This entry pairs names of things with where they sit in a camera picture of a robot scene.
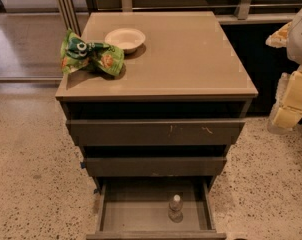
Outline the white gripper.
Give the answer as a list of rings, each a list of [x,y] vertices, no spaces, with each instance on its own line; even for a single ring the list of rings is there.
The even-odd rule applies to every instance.
[[[291,129],[302,119],[302,8],[291,22],[271,34],[265,43],[282,48],[287,43],[288,58],[300,64],[291,74],[283,73],[278,81],[276,103],[270,118],[273,126]]]

